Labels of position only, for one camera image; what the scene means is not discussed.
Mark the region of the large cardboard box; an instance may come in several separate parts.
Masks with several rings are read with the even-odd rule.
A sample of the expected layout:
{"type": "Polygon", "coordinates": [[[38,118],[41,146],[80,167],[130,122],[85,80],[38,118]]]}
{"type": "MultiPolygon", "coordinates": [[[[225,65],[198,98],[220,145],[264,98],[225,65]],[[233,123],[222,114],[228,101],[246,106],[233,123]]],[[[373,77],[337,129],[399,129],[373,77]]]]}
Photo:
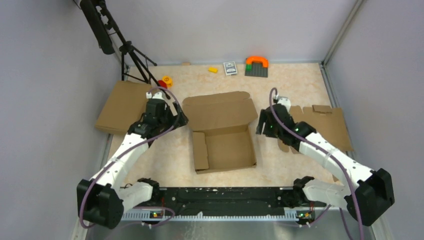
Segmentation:
{"type": "Polygon", "coordinates": [[[197,174],[256,167],[250,123],[258,118],[258,113],[248,92],[187,97],[182,110],[192,131],[197,174]]]}

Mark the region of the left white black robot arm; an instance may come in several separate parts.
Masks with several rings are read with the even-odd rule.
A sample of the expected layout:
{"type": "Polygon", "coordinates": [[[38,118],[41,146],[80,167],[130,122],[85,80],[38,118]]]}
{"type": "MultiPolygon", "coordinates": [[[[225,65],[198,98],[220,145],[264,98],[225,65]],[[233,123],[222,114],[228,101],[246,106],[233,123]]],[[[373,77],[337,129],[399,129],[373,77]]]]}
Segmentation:
{"type": "Polygon", "coordinates": [[[133,165],[156,139],[188,123],[177,100],[173,106],[176,115],[164,99],[150,98],[140,120],[129,127],[106,165],[92,179],[78,183],[78,218],[84,229],[94,225],[114,229],[130,209],[141,203],[154,207],[160,202],[157,181],[141,178],[129,187],[123,184],[133,165]]]}

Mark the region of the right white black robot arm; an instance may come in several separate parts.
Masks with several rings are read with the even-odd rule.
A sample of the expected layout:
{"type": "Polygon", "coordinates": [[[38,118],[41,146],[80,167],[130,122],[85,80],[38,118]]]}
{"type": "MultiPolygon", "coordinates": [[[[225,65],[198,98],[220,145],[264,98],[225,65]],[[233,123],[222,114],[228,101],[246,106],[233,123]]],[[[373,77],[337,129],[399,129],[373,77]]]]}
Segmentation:
{"type": "Polygon", "coordinates": [[[339,180],[337,184],[312,176],[297,178],[293,182],[293,200],[297,205],[307,206],[311,201],[325,203],[348,211],[355,220],[369,227],[395,203],[388,171],[373,170],[355,161],[307,122],[295,122],[286,105],[276,103],[262,109],[256,133],[279,139],[315,160],[339,180]]]}

